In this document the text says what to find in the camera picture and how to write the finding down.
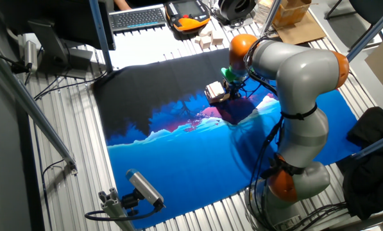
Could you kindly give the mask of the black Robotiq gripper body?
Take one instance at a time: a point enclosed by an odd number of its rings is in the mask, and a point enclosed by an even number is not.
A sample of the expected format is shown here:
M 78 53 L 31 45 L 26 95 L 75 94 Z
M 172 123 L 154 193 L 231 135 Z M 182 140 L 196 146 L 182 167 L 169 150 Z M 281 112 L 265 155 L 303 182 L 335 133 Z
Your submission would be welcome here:
M 239 92 L 240 91 L 240 88 L 242 87 L 242 81 L 240 78 L 237 78 L 234 80 L 228 80 L 228 79 L 225 79 L 225 80 L 228 82 L 229 87 L 230 87 L 230 92 L 226 92 L 227 94 L 229 94 L 229 96 L 232 92 Z

